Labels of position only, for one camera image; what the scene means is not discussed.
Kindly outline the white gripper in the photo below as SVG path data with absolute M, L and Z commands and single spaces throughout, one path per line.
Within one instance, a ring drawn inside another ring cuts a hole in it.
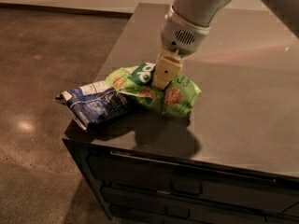
M 165 15 L 161 31 L 163 51 L 158 56 L 151 85 L 163 90 L 181 71 L 181 58 L 195 53 L 209 34 L 212 12 L 206 9 L 190 9 L 180 12 L 171 5 Z

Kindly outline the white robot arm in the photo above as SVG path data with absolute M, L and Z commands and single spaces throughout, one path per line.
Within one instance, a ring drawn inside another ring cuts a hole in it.
M 295 36 L 299 36 L 299 0 L 259 0 Z M 242 0 L 173 0 L 161 31 L 152 86 L 165 89 L 181 71 L 183 59 L 194 54 L 209 34 L 214 20 L 226 8 L 249 8 Z

